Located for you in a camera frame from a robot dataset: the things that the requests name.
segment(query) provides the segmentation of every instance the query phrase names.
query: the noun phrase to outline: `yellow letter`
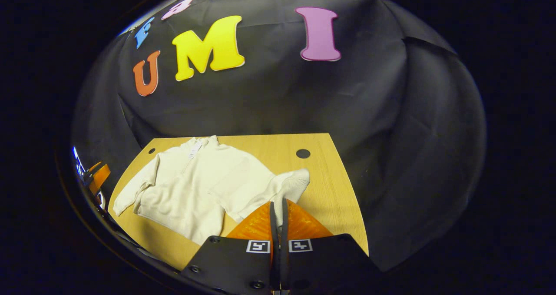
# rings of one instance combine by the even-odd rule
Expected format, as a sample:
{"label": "yellow letter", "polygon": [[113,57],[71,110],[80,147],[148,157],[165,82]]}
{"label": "yellow letter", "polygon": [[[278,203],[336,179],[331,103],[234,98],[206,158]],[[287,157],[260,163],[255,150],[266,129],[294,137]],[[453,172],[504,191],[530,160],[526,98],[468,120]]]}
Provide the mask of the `yellow letter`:
{"label": "yellow letter", "polygon": [[241,20],[241,16],[228,16],[215,21],[208,30],[204,41],[201,41],[193,30],[175,37],[172,40],[177,53],[175,79],[182,81],[193,77],[194,71],[189,67],[188,58],[199,70],[199,73],[204,73],[211,51],[213,53],[210,63],[212,70],[224,70],[244,65],[245,58],[238,53],[238,42],[236,41],[236,26]]}

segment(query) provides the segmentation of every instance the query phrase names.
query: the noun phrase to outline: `cream knit garment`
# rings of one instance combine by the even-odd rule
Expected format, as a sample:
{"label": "cream knit garment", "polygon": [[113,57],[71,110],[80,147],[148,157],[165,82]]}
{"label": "cream knit garment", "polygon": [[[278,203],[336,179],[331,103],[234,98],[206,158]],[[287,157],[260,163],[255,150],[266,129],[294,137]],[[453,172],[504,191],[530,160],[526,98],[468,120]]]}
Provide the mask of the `cream knit garment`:
{"label": "cream knit garment", "polygon": [[158,153],[123,188],[113,210],[119,216],[133,205],[135,214],[202,244],[220,234],[224,212],[241,222],[268,201],[276,202],[281,226],[282,199],[297,202],[309,182],[307,169],[276,176],[253,155],[213,135]]}

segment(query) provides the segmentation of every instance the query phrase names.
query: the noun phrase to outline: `black cloth backdrop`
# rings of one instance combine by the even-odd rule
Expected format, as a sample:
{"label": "black cloth backdrop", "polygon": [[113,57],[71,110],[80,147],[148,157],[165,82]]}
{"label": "black cloth backdrop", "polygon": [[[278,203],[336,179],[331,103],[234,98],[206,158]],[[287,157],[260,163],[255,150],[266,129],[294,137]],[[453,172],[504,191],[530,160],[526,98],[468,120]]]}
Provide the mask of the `black cloth backdrop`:
{"label": "black cloth backdrop", "polygon": [[[398,265],[443,235],[465,209],[485,154],[484,112],[473,79],[429,26],[389,0],[195,0],[167,20],[153,16],[105,49],[84,82],[72,140],[85,167],[121,174],[154,137],[330,133],[356,192],[371,260]],[[309,62],[302,16],[333,20],[337,62]],[[172,39],[201,38],[218,19],[242,16],[239,68],[176,81]],[[159,85],[135,90],[133,66],[160,50]],[[149,80],[148,65],[145,80]]]}

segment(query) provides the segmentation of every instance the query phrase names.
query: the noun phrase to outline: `wooden table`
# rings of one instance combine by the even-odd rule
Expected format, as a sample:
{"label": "wooden table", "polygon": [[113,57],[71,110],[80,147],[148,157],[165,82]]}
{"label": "wooden table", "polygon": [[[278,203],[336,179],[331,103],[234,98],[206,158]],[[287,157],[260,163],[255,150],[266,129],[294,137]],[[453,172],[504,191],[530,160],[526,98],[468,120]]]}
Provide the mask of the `wooden table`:
{"label": "wooden table", "polygon": [[[200,248],[199,245],[157,222],[133,214],[132,207],[116,216],[113,205],[127,182],[157,153],[179,146],[189,139],[153,139],[125,170],[109,202],[109,212],[131,238],[161,261],[179,270],[187,265]],[[218,141],[252,154],[275,174],[307,168],[311,183],[298,201],[300,207],[333,234],[351,234],[363,251],[369,254],[367,234],[355,193],[328,133],[219,136]],[[296,152],[300,149],[310,151],[311,155],[299,158]],[[236,225],[230,216],[225,215],[221,236],[228,235]]]}

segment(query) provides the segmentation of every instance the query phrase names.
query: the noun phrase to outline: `pink letter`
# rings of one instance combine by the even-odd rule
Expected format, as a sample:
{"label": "pink letter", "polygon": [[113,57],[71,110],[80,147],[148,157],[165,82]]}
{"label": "pink letter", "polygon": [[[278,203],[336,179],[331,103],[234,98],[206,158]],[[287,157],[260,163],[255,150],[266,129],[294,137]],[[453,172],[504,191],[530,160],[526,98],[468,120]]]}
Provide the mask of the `pink letter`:
{"label": "pink letter", "polygon": [[332,19],[338,17],[335,12],[318,7],[298,7],[295,12],[305,20],[307,47],[301,51],[301,57],[308,61],[337,61],[341,53],[334,47]]}
{"label": "pink letter", "polygon": [[162,16],[161,20],[167,19],[177,13],[183,12],[187,7],[191,5],[192,1],[193,0],[184,0],[183,2],[175,4],[172,8],[170,8],[170,10],[168,10],[167,13],[164,14],[164,16]]}

